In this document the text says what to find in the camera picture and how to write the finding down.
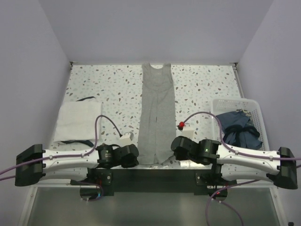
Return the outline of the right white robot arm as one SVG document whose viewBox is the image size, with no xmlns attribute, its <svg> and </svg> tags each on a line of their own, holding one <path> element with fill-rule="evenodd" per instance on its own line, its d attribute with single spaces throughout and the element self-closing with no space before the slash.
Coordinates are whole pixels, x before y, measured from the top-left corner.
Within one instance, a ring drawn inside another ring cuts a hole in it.
<svg viewBox="0 0 301 226">
<path fill-rule="evenodd" d="M 209 178 L 215 185 L 224 181 L 250 179 L 269 181 L 283 189 L 298 188 L 297 159 L 286 147 L 277 151 L 258 151 L 210 139 L 196 143 L 179 136 L 171 143 L 171 150 L 177 160 L 212 165 L 215 170 L 210 172 Z"/>
</svg>

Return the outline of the grey tank top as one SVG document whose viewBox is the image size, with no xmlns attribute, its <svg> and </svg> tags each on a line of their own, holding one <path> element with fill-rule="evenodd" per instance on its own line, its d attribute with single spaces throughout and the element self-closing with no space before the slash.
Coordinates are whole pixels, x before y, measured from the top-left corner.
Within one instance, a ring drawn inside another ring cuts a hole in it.
<svg viewBox="0 0 301 226">
<path fill-rule="evenodd" d="M 138 135 L 138 162 L 161 164 L 172 155 L 176 137 L 175 94 L 171 65 L 143 64 L 142 112 Z"/>
</svg>

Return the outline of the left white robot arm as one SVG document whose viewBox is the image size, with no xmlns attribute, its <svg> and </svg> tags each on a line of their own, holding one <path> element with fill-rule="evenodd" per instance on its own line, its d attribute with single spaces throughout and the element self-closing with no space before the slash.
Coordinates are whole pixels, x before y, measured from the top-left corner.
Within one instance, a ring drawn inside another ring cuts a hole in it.
<svg viewBox="0 0 301 226">
<path fill-rule="evenodd" d="M 71 179 L 92 185 L 97 181 L 97 172 L 92 169 L 138 165 L 139 151 L 134 144 L 113 147 L 100 145 L 91 152 L 54 151 L 33 145 L 16 157 L 15 186 L 31 186 L 47 179 Z"/>
</svg>

